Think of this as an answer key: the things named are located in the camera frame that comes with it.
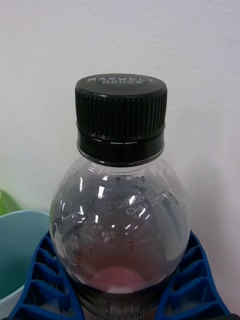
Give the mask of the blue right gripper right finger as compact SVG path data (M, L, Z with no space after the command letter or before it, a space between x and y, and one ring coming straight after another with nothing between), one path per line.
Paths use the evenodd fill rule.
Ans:
M156 320L207 320L230 315L221 299L207 255L191 232L186 252L163 291Z

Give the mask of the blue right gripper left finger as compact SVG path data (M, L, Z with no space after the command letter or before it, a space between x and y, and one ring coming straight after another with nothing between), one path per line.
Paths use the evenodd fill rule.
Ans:
M32 256L23 291L10 320L83 320L82 307L47 232Z

